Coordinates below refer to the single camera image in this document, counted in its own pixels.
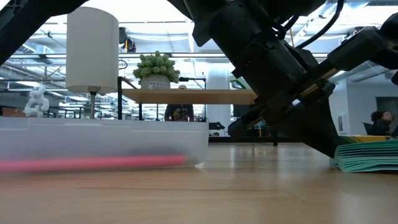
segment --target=black cable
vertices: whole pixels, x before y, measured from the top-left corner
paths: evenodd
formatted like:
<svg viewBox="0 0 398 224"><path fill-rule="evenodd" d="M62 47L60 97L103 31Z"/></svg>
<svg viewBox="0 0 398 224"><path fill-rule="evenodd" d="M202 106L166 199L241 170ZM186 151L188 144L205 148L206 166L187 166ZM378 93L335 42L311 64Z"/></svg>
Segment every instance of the black cable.
<svg viewBox="0 0 398 224"><path fill-rule="evenodd" d="M306 40L306 41L302 42L301 44L299 44L298 46L296 46L296 48L302 49L302 48L306 47L308 44L311 44L312 42L317 40L323 34L325 34L333 26L333 24L337 21L338 17L340 16L341 10L343 10L343 6L344 6L344 0L338 0L336 12L333 15L333 17L330 19L328 24L326 24L326 26L324 28L322 28L319 32L317 32L317 34L313 35L308 40Z"/></svg>
<svg viewBox="0 0 398 224"><path fill-rule="evenodd" d="M119 70L126 69L129 66L125 60L119 60L119 62L123 62L126 64L126 66L124 66L123 68L119 68Z"/></svg>
<svg viewBox="0 0 398 224"><path fill-rule="evenodd" d="M293 27L293 25L297 22L297 20L299 19L299 16L293 16L284 26L285 30L289 30L290 28Z"/></svg>

